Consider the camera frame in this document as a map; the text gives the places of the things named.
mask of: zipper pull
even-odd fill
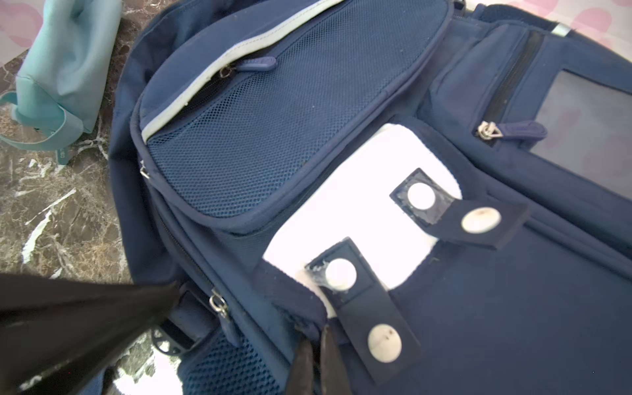
[[[277,61],[274,56],[264,56],[262,58],[244,59],[235,65],[234,69],[238,73],[242,71],[270,71],[276,68]]]
[[[499,123],[483,121],[477,128],[477,135],[482,140],[495,138],[503,140],[531,140],[540,141],[547,136],[547,129],[536,121],[515,123]]]
[[[270,71],[276,68],[277,61],[274,56],[263,56],[261,58],[243,59],[236,64],[227,64],[219,69],[219,78],[228,78],[235,73],[247,71]]]
[[[222,295],[215,288],[213,288],[212,292],[213,295],[210,297],[209,303],[219,317],[219,324],[226,336],[226,340],[235,347],[241,347],[241,336],[235,323],[231,320],[230,315],[228,315],[228,304],[226,304],[226,300],[224,300]]]

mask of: black fabric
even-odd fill
[[[0,392],[74,394],[177,302],[175,285],[74,283],[0,274]]]

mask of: zipper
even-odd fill
[[[140,161],[140,175],[149,179],[149,174],[147,173],[147,168],[145,167],[145,161]]]
[[[287,40],[289,42],[289,44],[283,45],[283,46],[279,46],[277,43],[270,51],[267,52],[267,54],[273,55],[272,57],[276,60],[276,57],[282,55],[285,51],[287,51],[293,44],[296,43],[296,40],[298,38],[300,38],[307,30],[310,30],[312,28],[312,26],[310,25],[304,25],[299,29],[296,29],[295,31],[291,32],[286,38],[285,40]],[[444,28],[442,31],[442,37],[445,36],[445,32],[447,30]],[[436,49],[439,46],[439,43],[441,41],[440,40],[436,40],[434,42],[433,46],[428,46],[425,51],[422,54],[427,54],[427,53],[432,53],[432,51],[434,49]],[[411,65],[410,69],[413,68],[413,66],[416,65],[416,68],[411,71],[410,73],[403,73],[402,75],[406,75],[406,80],[403,83],[400,83],[400,85],[398,85],[396,88],[393,89],[393,92],[397,91],[398,88],[402,87],[403,85],[406,85],[407,83],[411,82],[411,79],[413,77],[413,75],[415,75],[415,73],[420,71],[420,66],[419,64],[423,64],[420,62],[420,58],[416,59],[415,62],[413,62],[413,65]],[[231,65],[227,65],[225,66],[225,70],[222,73],[225,77],[223,78],[224,80],[227,80],[229,77],[234,76],[235,74],[237,74]],[[186,104],[187,107],[189,107],[189,109],[184,108],[180,111],[180,113],[178,113],[178,115],[176,115],[176,118],[181,119],[182,116],[181,114],[185,111],[188,111],[187,113],[191,113],[191,109],[193,109],[194,106],[201,106],[201,105],[205,105],[207,103],[207,101],[214,95],[214,94],[207,94],[206,92],[209,92],[210,90],[210,86],[211,82],[213,80],[216,80],[219,78],[219,72],[216,73],[212,78],[211,81],[209,81],[202,89],[200,89],[198,91],[198,93],[196,94],[196,96],[189,101],[189,103]],[[233,82],[232,85],[236,85],[237,83],[241,82],[242,79],[244,78],[239,78],[239,80],[236,80]],[[172,120],[169,121],[169,124],[171,124],[172,122],[174,122],[174,120],[176,118],[173,118]],[[355,123],[352,123],[350,125],[347,125],[347,127],[351,130],[354,130],[358,124],[360,124],[361,121],[356,121]],[[307,199],[310,197],[310,195],[331,175],[331,173],[333,173],[333,171],[338,167],[338,165],[340,165],[340,163],[342,163],[345,159],[348,158],[349,155],[351,155],[359,146],[361,146],[364,142],[366,142],[368,140],[368,138],[370,138],[377,130],[372,131],[372,133],[360,133],[359,135],[355,136],[351,141],[349,141],[348,144],[346,144],[346,146],[342,149],[342,151],[325,167],[325,170],[322,171],[318,177],[316,178],[316,180],[314,180],[313,183],[311,183],[307,189],[305,189],[302,193],[299,193],[297,198],[298,200],[290,203],[290,205],[288,207],[286,207],[284,210],[280,211],[279,213],[277,213],[277,215],[275,217],[273,217],[272,219],[270,219],[270,221],[265,224],[262,228],[256,229],[254,231],[250,231],[247,234],[241,234],[241,233],[233,233],[231,232],[231,234],[235,237],[248,237],[248,236],[252,236],[253,234],[259,234],[263,231],[265,231],[266,229],[270,229],[270,228],[274,228],[275,226],[278,226],[280,223],[283,223],[285,219],[287,219],[289,217],[288,212],[292,211],[292,208],[296,208],[296,207],[300,207],[305,201],[307,201]],[[149,179],[150,175],[146,172],[146,169],[143,170],[143,176],[145,176],[146,178]]]
[[[516,61],[512,64],[509,69],[509,73],[507,73],[501,82],[500,86],[494,93],[494,96],[492,96],[492,100],[489,102],[489,105],[485,110],[485,114],[483,115],[483,123],[491,125],[492,123],[499,123],[501,121],[511,95],[515,91],[516,86],[525,76],[529,65],[531,65],[531,62],[538,53],[543,41],[544,35],[542,33],[534,30],[529,32],[525,45],[518,54]],[[491,133],[488,135],[490,138],[484,138],[478,129],[475,130],[475,134],[483,140],[489,142],[491,142],[494,138],[503,137],[502,134],[498,135],[497,133]]]
[[[167,227],[167,224],[164,223],[164,220],[162,219],[161,215],[156,210],[154,212],[156,213],[156,217],[158,218],[160,224],[162,225],[162,228],[165,230],[165,232],[169,236],[169,239],[171,240],[173,245],[175,245],[178,248],[178,250],[184,256],[185,260],[190,263],[190,266],[193,268],[193,270],[195,270],[198,276],[200,276],[204,280],[204,282],[208,284],[209,288],[211,289],[212,295],[209,298],[209,305],[213,309],[213,311],[217,313],[220,326],[222,328],[222,331],[224,332],[226,339],[233,346],[241,347],[241,335],[239,333],[239,330],[237,330],[237,327],[235,326],[235,323],[230,316],[230,309],[228,308],[228,303],[226,303],[226,300],[224,299],[222,294],[220,294],[217,288],[215,288],[215,285],[213,284],[213,282],[208,278],[206,274],[204,274],[204,271],[197,264],[195,259],[193,259],[191,255],[189,255],[186,249],[182,247],[182,245],[179,243],[176,237],[171,233],[171,231]]]
[[[227,88],[238,73],[265,73],[274,70],[276,66],[277,59],[274,56],[241,59],[236,63],[225,65],[195,94],[189,103],[185,104],[185,107],[169,121],[169,124],[173,124],[205,106],[220,91]]]
[[[530,140],[537,142],[547,136],[544,125],[536,121],[515,123],[499,123],[483,121],[477,128],[477,135],[481,140],[490,141],[495,138],[504,140]]]

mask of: mesh side panel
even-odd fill
[[[419,58],[446,7],[436,0],[349,3],[291,44],[275,70],[254,74],[192,122],[151,138],[155,163],[203,214],[251,210]]]
[[[244,339],[241,348],[222,335],[186,377],[183,395],[277,395],[281,393],[263,360]]]

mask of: front pocket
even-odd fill
[[[418,72],[448,10],[439,0],[345,2],[280,42],[274,70],[231,85],[195,119],[149,138],[151,158],[207,217],[236,217],[294,194]]]

